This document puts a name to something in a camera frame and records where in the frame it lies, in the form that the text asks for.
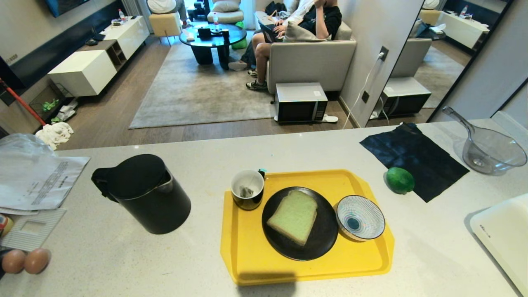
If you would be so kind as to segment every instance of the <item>mirror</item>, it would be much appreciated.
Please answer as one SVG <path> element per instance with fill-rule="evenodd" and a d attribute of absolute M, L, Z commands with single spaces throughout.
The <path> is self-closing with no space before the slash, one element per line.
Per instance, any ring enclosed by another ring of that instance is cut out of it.
<path fill-rule="evenodd" d="M 425 123 L 512 0 L 425 0 L 367 127 Z"/>

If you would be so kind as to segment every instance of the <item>television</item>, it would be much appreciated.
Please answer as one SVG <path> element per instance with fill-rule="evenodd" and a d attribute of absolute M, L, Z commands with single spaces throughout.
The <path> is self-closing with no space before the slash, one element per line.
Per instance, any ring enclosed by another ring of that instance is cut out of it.
<path fill-rule="evenodd" d="M 90 0 L 46 0 L 48 7 L 54 17 L 74 9 L 75 7 Z"/>

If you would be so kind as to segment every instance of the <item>brown egg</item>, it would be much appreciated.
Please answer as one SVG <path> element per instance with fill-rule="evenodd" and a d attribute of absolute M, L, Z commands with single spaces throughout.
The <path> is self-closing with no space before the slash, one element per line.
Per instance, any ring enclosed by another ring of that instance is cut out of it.
<path fill-rule="evenodd" d="M 2 258 L 2 269 L 7 273 L 19 273 L 24 268 L 26 254 L 14 249 L 4 255 Z"/>
<path fill-rule="evenodd" d="M 40 273 L 46 268 L 50 258 L 51 252 L 48 249 L 38 248 L 27 255 L 24 268 L 29 274 Z"/>

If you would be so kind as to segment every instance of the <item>white cutting board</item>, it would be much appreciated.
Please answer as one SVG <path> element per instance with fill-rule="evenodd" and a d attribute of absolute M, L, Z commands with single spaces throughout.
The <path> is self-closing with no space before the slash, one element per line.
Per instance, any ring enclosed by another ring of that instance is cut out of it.
<path fill-rule="evenodd" d="M 474 215 L 469 224 L 521 294 L 528 297 L 528 193 Z"/>

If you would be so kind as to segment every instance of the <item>black coffee table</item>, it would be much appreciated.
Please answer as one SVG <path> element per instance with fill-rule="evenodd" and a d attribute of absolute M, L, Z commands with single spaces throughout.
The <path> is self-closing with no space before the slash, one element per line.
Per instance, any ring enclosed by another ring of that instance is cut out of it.
<path fill-rule="evenodd" d="M 216 48 L 218 50 L 218 60 L 220 61 L 220 66 L 227 70 L 229 63 L 229 46 L 246 38 L 246 31 L 230 24 L 219 24 L 218 27 L 220 29 L 229 30 L 229 41 L 224 39 L 222 35 L 213 35 L 210 38 L 204 39 L 198 37 L 198 29 L 214 29 L 215 27 L 213 24 L 195 28 L 187 28 L 187 31 L 194 35 L 194 40 L 187 41 L 187 36 L 185 33 L 182 33 L 180 34 L 180 41 L 191 46 L 194 57 L 200 65 L 213 63 L 213 54 L 211 53 L 211 48 Z"/>

